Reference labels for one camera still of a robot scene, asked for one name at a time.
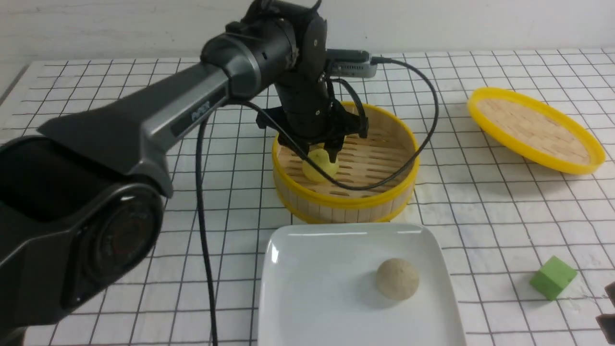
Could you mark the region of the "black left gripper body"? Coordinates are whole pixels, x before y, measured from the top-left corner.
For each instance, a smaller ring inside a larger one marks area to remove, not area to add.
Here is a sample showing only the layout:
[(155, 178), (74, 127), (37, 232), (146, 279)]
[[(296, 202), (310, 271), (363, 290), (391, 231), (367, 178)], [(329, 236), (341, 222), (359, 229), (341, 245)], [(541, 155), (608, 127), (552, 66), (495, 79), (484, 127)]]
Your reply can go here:
[[(349, 93), (354, 111), (348, 111), (336, 98), (334, 83)], [(337, 141), (343, 136), (358, 135), (366, 138), (369, 119), (363, 103), (351, 85), (341, 78), (325, 73), (310, 81), (299, 73), (287, 73), (274, 88), (281, 105), (259, 111), (257, 126), (285, 131), (294, 141), (303, 144)]]

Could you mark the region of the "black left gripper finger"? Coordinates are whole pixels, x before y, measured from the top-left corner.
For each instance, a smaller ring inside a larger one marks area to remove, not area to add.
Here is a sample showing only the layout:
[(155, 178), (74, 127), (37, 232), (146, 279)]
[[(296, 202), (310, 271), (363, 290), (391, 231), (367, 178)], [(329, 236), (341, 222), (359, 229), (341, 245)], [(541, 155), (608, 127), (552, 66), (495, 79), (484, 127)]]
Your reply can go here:
[(284, 131), (278, 131), (278, 143), (290, 149), (300, 159), (308, 157), (308, 142), (303, 138), (299, 138), (294, 134), (288, 134)]
[(345, 136), (334, 136), (325, 140), (325, 151), (331, 163), (337, 163), (338, 153), (343, 149)]

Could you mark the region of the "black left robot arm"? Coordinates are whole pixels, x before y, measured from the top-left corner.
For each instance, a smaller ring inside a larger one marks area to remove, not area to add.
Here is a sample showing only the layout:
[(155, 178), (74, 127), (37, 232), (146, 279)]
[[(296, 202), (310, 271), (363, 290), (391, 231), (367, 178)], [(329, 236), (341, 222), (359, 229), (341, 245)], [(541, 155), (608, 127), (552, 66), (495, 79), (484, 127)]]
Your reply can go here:
[(1, 146), (3, 346), (61, 321), (149, 254), (173, 195), (167, 153), (218, 108), (250, 107), (274, 86), (281, 105), (257, 125), (294, 152), (323, 144), (335, 159), (346, 136), (367, 136), (360, 101), (350, 112), (334, 97), (340, 51), (326, 49), (319, 7), (255, 0), (195, 65)]

